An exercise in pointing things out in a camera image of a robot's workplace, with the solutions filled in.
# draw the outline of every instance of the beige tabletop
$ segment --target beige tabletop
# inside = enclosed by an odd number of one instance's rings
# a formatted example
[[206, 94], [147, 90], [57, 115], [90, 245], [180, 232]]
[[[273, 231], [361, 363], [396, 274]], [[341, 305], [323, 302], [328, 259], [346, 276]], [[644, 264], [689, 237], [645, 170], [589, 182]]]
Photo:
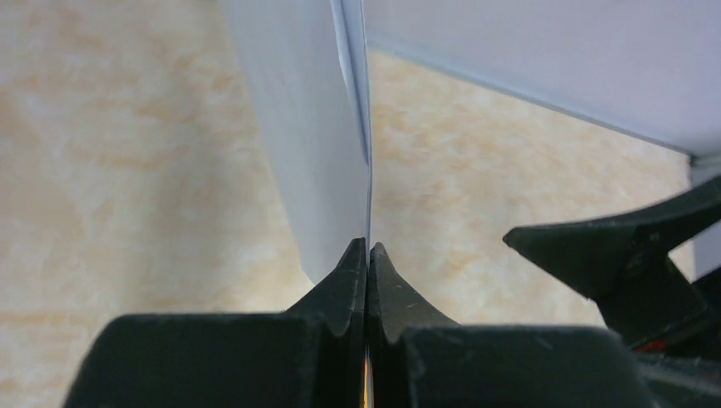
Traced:
[[[463, 323], [601, 324], [503, 234], [660, 200], [686, 157], [369, 62], [372, 233], [400, 273]], [[0, 4], [1, 407], [61, 404], [116, 315], [279, 310], [311, 288], [258, 132], [216, 2]]]

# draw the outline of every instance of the white wall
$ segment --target white wall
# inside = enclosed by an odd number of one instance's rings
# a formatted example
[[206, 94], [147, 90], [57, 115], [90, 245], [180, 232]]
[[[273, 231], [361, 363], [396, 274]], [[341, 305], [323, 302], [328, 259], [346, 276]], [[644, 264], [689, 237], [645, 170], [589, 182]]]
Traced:
[[643, 139], [721, 151], [719, 0], [366, 0], [371, 45]]

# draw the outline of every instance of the marble pattern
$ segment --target marble pattern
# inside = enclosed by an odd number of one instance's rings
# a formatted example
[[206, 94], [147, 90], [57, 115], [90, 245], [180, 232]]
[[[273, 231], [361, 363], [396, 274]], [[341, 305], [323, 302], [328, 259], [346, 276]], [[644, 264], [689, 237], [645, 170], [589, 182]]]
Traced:
[[[115, 315], [310, 289], [232, 49], [207, 0], [0, 3], [0, 406], [58, 406]], [[373, 237], [399, 271], [462, 322], [599, 324], [502, 235], [660, 200], [687, 187], [685, 157], [370, 66]]]

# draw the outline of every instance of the beige floor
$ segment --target beige floor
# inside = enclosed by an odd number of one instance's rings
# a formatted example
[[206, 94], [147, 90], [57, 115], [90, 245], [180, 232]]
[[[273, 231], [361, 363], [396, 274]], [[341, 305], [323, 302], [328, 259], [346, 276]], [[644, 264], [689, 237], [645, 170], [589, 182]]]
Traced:
[[[57, 406], [115, 315], [310, 288], [215, 2], [0, 4], [0, 406]], [[685, 157], [371, 53], [374, 239], [462, 322], [598, 324], [516, 224], [687, 187]], [[688, 251], [677, 254], [691, 271]]]

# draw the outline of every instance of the marble surface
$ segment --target marble surface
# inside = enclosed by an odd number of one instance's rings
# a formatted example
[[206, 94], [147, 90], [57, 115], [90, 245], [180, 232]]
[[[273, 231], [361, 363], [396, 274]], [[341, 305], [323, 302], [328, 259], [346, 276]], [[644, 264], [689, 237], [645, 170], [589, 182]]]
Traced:
[[[398, 270], [461, 322], [599, 324], [502, 235], [660, 200], [686, 158], [370, 67], [373, 238]], [[115, 315], [278, 310], [310, 289], [238, 72], [215, 2], [0, 3], [0, 406], [58, 406]]]

